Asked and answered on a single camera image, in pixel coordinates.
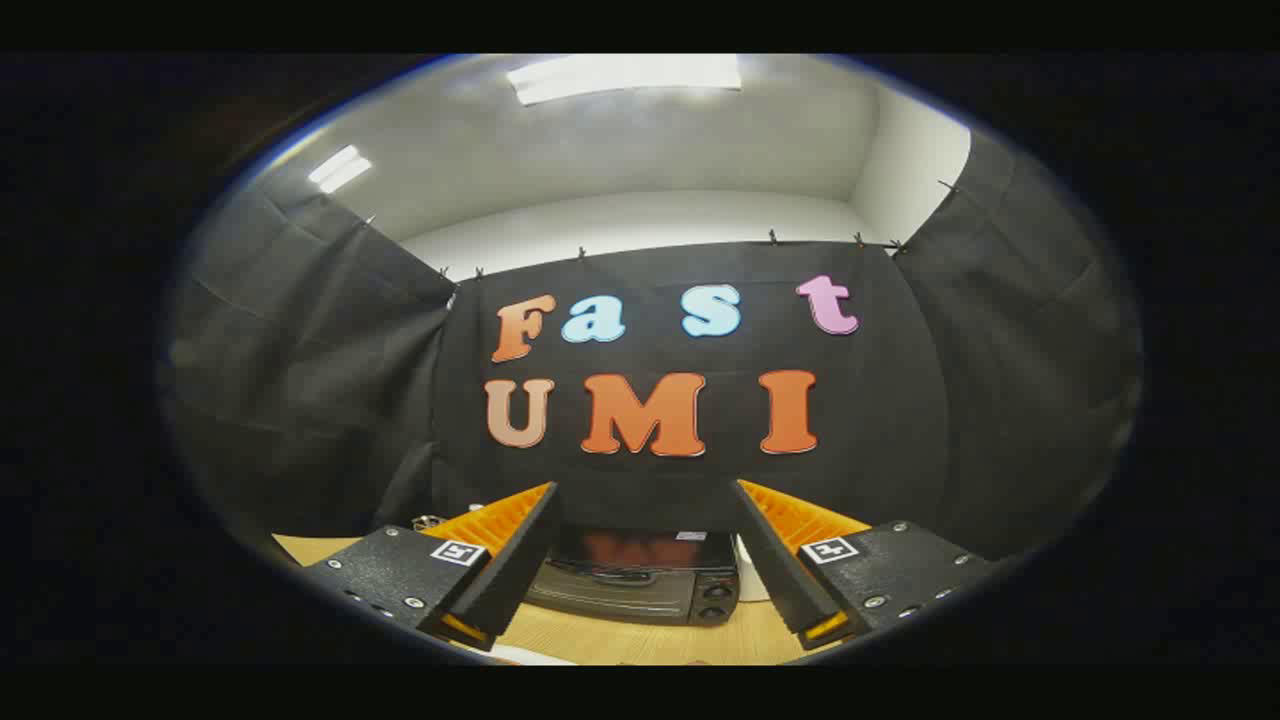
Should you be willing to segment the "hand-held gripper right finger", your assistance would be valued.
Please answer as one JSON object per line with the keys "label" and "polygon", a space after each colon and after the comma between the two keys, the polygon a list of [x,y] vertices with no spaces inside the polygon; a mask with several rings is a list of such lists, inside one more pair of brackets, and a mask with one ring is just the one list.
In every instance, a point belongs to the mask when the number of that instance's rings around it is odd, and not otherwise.
{"label": "hand-held gripper right finger", "polygon": [[996,569],[914,521],[869,525],[744,479],[733,492],[739,536],[804,650],[886,632]]}

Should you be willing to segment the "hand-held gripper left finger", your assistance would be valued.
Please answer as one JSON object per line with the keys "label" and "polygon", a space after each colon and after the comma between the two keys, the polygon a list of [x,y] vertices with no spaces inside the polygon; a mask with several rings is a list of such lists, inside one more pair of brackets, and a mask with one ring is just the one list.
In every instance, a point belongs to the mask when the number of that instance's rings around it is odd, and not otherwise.
{"label": "hand-held gripper left finger", "polygon": [[383,527],[301,569],[329,596],[410,632],[489,651],[561,528],[547,482],[434,527]]}

